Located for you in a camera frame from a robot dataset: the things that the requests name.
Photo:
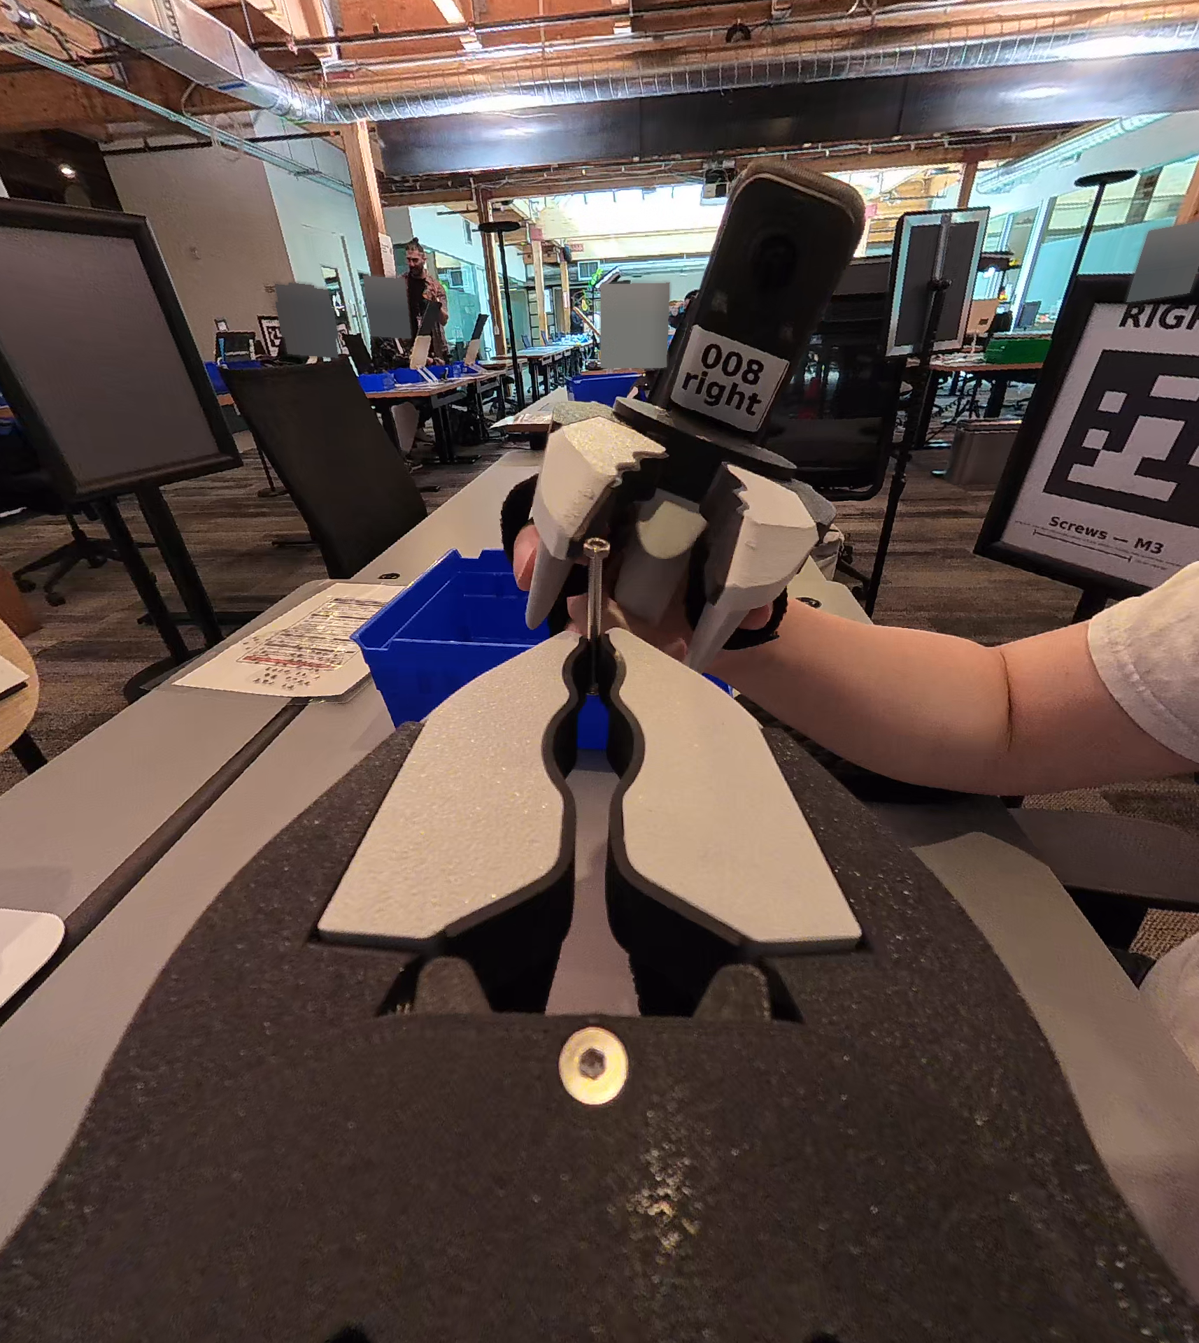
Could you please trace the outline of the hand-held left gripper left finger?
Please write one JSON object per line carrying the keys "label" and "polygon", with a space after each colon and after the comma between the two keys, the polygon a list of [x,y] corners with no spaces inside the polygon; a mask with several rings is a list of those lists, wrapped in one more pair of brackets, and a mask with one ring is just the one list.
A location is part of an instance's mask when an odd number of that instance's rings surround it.
{"label": "hand-held left gripper left finger", "polygon": [[324,907],[324,943],[458,958],[498,1013],[541,1013],[575,909],[577,677],[559,632],[421,725]]}

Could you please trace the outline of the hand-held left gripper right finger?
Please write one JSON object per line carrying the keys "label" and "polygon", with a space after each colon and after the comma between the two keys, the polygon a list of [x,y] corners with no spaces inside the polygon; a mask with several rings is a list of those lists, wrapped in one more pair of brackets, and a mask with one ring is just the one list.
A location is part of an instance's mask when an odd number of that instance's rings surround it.
{"label": "hand-held left gripper right finger", "polygon": [[728,965],[850,954],[853,914],[758,721],[630,631],[604,635],[604,901],[644,1016],[691,1016]]}

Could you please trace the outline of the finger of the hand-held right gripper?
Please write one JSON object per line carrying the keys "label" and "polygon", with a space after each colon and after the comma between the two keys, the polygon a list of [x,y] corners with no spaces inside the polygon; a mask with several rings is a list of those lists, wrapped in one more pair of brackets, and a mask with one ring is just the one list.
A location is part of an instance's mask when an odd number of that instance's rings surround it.
{"label": "finger of the hand-held right gripper", "polygon": [[538,546],[523,614],[528,630],[544,624],[577,564],[591,572],[584,543],[598,536],[597,519],[626,479],[667,458],[664,445],[616,418],[586,418],[551,434],[530,508]]}
{"label": "finger of the hand-held right gripper", "polygon": [[797,480],[721,466],[700,502],[705,529],[692,546],[685,663],[703,673],[744,617],[783,595],[821,536],[821,498]]}

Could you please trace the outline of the steel bolt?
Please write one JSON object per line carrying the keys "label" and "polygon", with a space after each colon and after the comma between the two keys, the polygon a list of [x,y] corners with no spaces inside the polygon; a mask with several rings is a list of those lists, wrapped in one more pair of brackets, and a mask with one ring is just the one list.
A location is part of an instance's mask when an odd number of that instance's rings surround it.
{"label": "steel bolt", "polygon": [[587,694],[596,695],[600,690],[601,655],[604,635],[605,591],[604,575],[608,558],[587,558],[587,597],[586,597],[586,639],[589,651]]}

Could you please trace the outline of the person's right forearm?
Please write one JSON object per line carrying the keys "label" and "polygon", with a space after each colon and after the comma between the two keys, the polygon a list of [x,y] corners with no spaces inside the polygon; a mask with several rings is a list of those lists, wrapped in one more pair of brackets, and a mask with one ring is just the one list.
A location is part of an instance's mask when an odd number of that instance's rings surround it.
{"label": "person's right forearm", "polygon": [[1003,646],[849,620],[798,602],[776,639],[713,673],[871,772],[976,796],[1036,796],[1192,774],[1116,702],[1073,624]]}

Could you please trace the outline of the person's right hand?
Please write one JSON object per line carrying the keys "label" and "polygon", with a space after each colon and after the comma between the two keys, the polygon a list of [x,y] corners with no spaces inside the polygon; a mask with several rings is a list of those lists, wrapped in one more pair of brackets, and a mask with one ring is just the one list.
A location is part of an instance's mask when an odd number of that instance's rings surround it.
{"label": "person's right hand", "polygon": [[[517,586],[527,592],[534,578],[537,553],[541,546],[538,529],[530,522],[526,522],[509,540],[510,546],[506,546],[505,550],[510,556],[514,579]],[[681,577],[675,588],[675,595],[671,596],[660,618],[647,621],[635,616],[629,606],[615,599],[614,584],[619,568],[618,563],[604,564],[603,568],[603,630],[628,630],[675,660],[682,662],[686,656],[686,649],[692,641],[693,627],[696,624],[696,621],[688,616],[693,614],[696,617],[702,610],[703,595],[700,591],[695,593],[696,599],[692,603],[688,600],[688,585],[691,579],[698,577],[696,570],[689,567]],[[575,565],[572,578],[579,582],[579,589],[572,595],[558,596],[558,602],[548,613],[548,628],[551,632],[558,632],[565,627],[584,635],[589,631],[589,579],[586,567],[583,564]],[[559,624],[561,611],[565,611],[563,624]]]}

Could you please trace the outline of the black framed easel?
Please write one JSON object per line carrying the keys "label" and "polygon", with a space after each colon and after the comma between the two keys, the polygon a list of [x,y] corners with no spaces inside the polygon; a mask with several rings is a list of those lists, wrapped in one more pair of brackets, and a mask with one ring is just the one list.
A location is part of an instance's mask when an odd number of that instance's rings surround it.
{"label": "black framed easel", "polygon": [[891,300],[882,354],[916,358],[963,344],[990,210],[917,210],[892,235]]}
{"label": "black framed easel", "polygon": [[223,632],[163,487],[239,469],[235,438],[146,220],[0,197],[0,392],[61,512],[97,518],[167,655],[195,658],[121,512],[135,500],[205,648]]}

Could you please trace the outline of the grey waste bin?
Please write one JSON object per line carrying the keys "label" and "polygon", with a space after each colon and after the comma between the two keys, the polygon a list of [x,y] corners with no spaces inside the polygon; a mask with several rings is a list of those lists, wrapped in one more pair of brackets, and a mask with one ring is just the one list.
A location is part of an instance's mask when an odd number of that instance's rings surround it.
{"label": "grey waste bin", "polygon": [[958,424],[944,480],[965,491],[993,491],[1007,469],[1021,427],[1019,418],[976,418]]}

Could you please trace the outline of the printed paper sheet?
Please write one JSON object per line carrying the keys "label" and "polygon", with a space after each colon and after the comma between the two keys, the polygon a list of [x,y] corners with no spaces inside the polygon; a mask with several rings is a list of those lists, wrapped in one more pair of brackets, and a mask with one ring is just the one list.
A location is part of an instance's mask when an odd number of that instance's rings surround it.
{"label": "printed paper sheet", "polygon": [[395,584],[331,582],[173,686],[246,697],[344,697],[369,676],[356,631],[401,592]]}

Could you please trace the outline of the white sign in black frame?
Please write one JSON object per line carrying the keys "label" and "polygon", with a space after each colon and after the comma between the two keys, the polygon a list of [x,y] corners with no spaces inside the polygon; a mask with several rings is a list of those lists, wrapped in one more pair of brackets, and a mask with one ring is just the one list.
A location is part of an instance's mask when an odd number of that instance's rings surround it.
{"label": "white sign in black frame", "polygon": [[1068,294],[975,544],[1109,597],[1199,561],[1199,277],[1168,300],[1129,287]]}

